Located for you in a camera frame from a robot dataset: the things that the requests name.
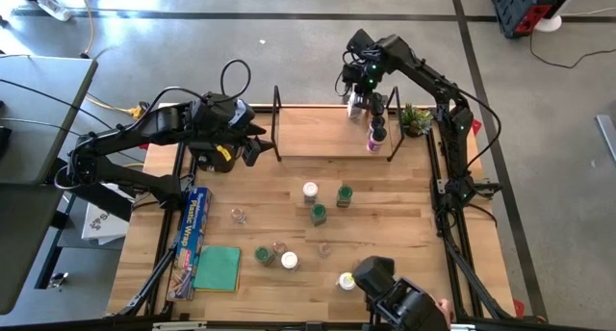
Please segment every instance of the gray floor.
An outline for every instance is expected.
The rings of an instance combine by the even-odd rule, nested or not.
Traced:
[[[61,0],[81,8],[81,0]],[[466,14],[492,14],[489,0],[462,0]],[[615,6],[616,0],[574,0],[568,13]],[[90,0],[94,8],[146,10],[166,13],[409,13],[454,14],[451,0]],[[27,8],[19,0],[0,0],[0,11]],[[613,15],[616,12],[602,13]],[[88,43],[89,23],[75,18],[67,23],[48,17],[10,16],[0,30],[0,43],[8,53],[35,53],[75,57]],[[358,28],[383,37],[396,33],[417,54],[468,91],[473,82],[455,22],[334,21],[334,20],[211,20],[211,19],[94,19],[96,39],[92,55],[100,66],[90,92],[120,107],[150,100],[165,86],[218,90],[224,63],[243,58],[252,67],[253,80],[245,100],[269,103],[278,85],[285,103],[338,103],[333,83],[340,70],[340,54]],[[541,64],[528,52],[528,40],[506,40],[494,23],[470,23],[471,38],[481,77],[492,107],[504,129],[500,144],[520,209],[548,317],[553,323],[613,328],[616,289],[615,240],[611,236],[616,206],[610,192],[616,183],[616,166],[594,122],[594,115],[616,116],[612,90],[616,55],[588,59],[574,70]],[[537,34],[535,50],[559,63],[597,49],[614,48],[614,24],[566,24],[551,35]],[[385,79],[382,88],[399,85],[402,100],[431,104],[418,87],[399,75]],[[241,70],[230,72],[227,87],[239,88]],[[173,95],[166,101],[186,98]],[[99,110],[110,122],[130,118]],[[78,132],[100,129],[79,117]],[[479,135],[485,145],[484,133]],[[65,150],[73,142],[66,144]],[[132,150],[135,157],[143,152]],[[119,163],[131,163],[122,157]],[[496,176],[491,157],[483,162]],[[514,297],[527,301],[511,229],[502,201],[495,213],[500,220],[501,248]],[[81,272],[81,252],[63,254],[67,270]],[[88,278],[57,292],[24,288],[15,311],[2,323],[32,322],[27,318],[32,301],[53,305],[43,308],[40,320],[89,318],[100,315],[110,283],[92,292],[89,279],[111,282],[116,262],[113,251],[100,252],[106,265]],[[63,296],[84,298],[79,308],[63,306]]]

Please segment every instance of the wooden tabletop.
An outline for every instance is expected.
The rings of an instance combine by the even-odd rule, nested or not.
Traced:
[[[257,124],[270,129],[270,115],[258,115]],[[390,127],[398,124],[391,119]],[[392,141],[399,138],[393,130]],[[469,136],[469,157],[476,152]],[[151,146],[144,170],[171,173],[176,146]],[[184,166],[189,165],[189,154]],[[472,166],[474,178],[482,178],[480,162]],[[238,321],[353,321],[365,322],[363,293],[342,291],[335,283],[368,256],[396,260],[397,276],[404,276],[436,297],[450,298],[445,248],[436,237],[428,182],[430,161],[424,138],[407,138],[395,158],[303,159],[285,158],[278,163],[272,151],[259,157],[254,167],[237,162],[227,174],[199,171],[196,184],[214,193],[205,232],[205,244],[237,246],[242,250],[240,285],[235,293],[197,292],[193,301],[176,302],[173,314],[190,313],[191,319]],[[319,202],[327,208],[327,222],[313,227],[301,187],[307,181],[319,185]],[[342,185],[353,188],[351,206],[336,208],[336,192]],[[490,209],[484,200],[474,203]],[[234,223],[233,208],[242,208],[246,223]],[[502,308],[513,314],[513,302],[494,222],[474,209],[465,210],[475,270]],[[179,221],[176,213],[173,233]],[[108,312],[126,305],[153,268],[163,212],[156,206],[137,210],[117,268]],[[283,241],[299,258],[292,272],[278,261],[262,267],[253,259],[255,247]],[[331,244],[327,258],[318,255],[319,243]],[[168,273],[161,281],[157,306],[167,292]],[[467,311],[471,311],[467,285],[461,287]]]

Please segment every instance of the green napkin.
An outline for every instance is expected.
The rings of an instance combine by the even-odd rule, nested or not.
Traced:
[[[234,292],[239,270],[239,248],[204,245],[192,286],[198,290]]]

